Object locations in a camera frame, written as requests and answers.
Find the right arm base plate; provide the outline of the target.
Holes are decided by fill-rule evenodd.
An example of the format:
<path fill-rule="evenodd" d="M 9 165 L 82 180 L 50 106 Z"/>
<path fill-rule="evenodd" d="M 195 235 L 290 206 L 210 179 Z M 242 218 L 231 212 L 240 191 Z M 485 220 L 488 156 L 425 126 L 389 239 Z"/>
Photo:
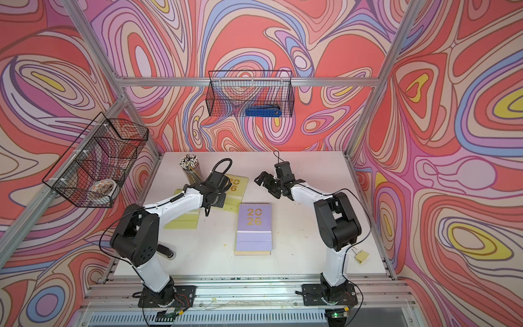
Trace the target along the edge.
<path fill-rule="evenodd" d="M 305 306 L 344 306 L 352 308 L 359 301 L 354 284 L 343 283 L 330 287 L 328 284 L 302 284 L 295 294 L 302 297 Z"/>

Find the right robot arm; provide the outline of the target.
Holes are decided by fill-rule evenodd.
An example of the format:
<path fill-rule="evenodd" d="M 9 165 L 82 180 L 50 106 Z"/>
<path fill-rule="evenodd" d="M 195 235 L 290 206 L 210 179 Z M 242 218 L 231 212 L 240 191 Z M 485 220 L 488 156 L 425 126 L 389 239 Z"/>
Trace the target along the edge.
<path fill-rule="evenodd" d="M 362 227 L 347 194 L 341 190 L 324 193 L 301 179 L 276 178 L 268 172 L 262 172 L 254 182 L 277 199 L 285 196 L 314 210 L 321 240 L 328 248 L 326 265 L 320 275 L 324 294 L 334 296 L 345 293 L 348 288 L 344 274 L 346 252 L 362 234 Z"/>

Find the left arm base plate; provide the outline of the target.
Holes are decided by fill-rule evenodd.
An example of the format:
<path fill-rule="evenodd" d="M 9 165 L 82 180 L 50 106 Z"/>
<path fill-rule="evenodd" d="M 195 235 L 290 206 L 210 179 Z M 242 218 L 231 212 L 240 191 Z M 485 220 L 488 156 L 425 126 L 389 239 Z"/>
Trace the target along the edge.
<path fill-rule="evenodd" d="M 156 293 L 143 287 L 142 291 L 132 294 L 133 298 L 138 299 L 140 308 L 176 308 L 188 309 L 193 306 L 196 299 L 196 286 L 169 286 Z"/>

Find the purple 2026 calendar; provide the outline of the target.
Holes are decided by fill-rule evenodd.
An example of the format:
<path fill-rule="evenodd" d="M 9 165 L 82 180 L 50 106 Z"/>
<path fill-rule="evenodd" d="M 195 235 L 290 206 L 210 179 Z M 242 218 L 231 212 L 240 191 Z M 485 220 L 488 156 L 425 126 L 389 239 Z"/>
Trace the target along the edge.
<path fill-rule="evenodd" d="M 242 203 L 239 206 L 235 251 L 272 252 L 270 203 Z"/>

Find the peach 2026 calendar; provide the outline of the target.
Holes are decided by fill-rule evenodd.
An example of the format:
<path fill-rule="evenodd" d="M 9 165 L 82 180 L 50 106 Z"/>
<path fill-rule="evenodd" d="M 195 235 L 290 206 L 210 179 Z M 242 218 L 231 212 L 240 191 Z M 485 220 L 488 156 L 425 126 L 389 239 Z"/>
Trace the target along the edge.
<path fill-rule="evenodd" d="M 269 256 L 271 251 L 235 251 L 235 256 Z"/>

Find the green 2026 calendar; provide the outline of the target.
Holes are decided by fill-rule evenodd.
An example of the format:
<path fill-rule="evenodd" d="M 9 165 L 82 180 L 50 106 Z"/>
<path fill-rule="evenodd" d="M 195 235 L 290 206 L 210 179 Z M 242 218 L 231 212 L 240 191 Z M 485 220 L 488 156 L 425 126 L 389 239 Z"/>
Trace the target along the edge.
<path fill-rule="evenodd" d="M 197 228 L 200 217 L 200 209 L 189 211 L 175 220 L 167 223 L 164 230 L 195 230 Z"/>
<path fill-rule="evenodd" d="M 232 183 L 232 186 L 226 192 L 226 200 L 222 209 L 224 211 L 237 213 L 239 206 L 242 204 L 242 200 L 247 189 L 249 178 L 234 174 L 226 174 L 226 177 L 229 178 L 229 180 Z"/>

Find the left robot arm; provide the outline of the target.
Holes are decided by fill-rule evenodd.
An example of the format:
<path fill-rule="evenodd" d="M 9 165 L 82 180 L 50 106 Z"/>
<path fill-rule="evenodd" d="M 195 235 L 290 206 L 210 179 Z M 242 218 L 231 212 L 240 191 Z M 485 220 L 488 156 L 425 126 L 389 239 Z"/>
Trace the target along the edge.
<path fill-rule="evenodd" d="M 231 186 L 228 178 L 220 185 L 206 181 L 147 207 L 127 207 L 111 237 L 111 248 L 129 262 L 146 289 L 167 290 L 171 278 L 157 255 L 160 230 L 190 211 L 204 208 L 209 213 L 212 207 L 222 207 Z"/>

